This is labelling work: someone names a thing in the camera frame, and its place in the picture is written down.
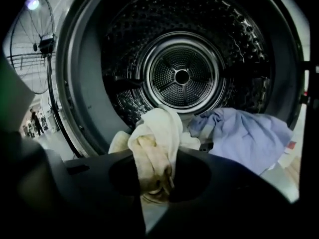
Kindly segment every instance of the person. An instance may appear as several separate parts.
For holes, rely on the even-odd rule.
[[[36,130],[38,131],[38,134],[41,135],[40,131],[42,133],[44,133],[44,131],[42,129],[40,121],[39,121],[37,115],[35,114],[35,111],[32,108],[30,109],[30,112],[31,112],[31,119],[34,120],[34,125],[36,127]]]

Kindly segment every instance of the white towel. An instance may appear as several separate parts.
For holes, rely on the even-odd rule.
[[[128,147],[133,152],[144,197],[151,202],[166,202],[174,188],[178,147],[198,150],[200,141],[191,137],[189,132],[183,132],[180,117],[167,106],[155,108],[141,118],[127,142],[126,133],[116,134],[109,153]]]

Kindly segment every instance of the circular metal ring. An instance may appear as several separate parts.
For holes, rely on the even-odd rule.
[[[148,45],[137,74],[146,80],[144,92],[151,103],[165,104],[181,114],[198,114],[223,95],[225,80],[219,72],[224,67],[220,53],[208,40],[192,32],[174,31]],[[181,72],[185,72],[185,82],[176,79]]]

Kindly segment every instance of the washing machine drum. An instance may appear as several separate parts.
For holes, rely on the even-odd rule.
[[[99,154],[160,104],[180,115],[233,107],[289,125],[298,115],[302,57],[279,0],[76,0],[61,36],[61,103]]]

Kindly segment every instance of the white cloth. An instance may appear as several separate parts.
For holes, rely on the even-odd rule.
[[[127,145],[133,152],[141,191],[152,202],[165,202],[174,188],[176,155],[179,146],[198,150],[200,141],[183,132],[178,114],[160,106],[141,116]],[[109,153],[126,148],[126,133],[114,137]]]

